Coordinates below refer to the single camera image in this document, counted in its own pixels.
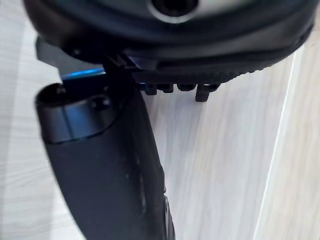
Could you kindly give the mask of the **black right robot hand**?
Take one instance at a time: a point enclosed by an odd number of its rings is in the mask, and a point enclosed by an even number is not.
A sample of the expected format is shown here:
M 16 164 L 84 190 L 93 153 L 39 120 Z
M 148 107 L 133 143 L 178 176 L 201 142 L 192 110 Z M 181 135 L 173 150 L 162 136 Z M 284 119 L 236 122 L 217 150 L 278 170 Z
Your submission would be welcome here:
M 37 59 L 61 82 L 34 99 L 51 168 L 88 240 L 173 240 L 142 93 L 221 84 L 295 52 L 317 0 L 25 0 Z

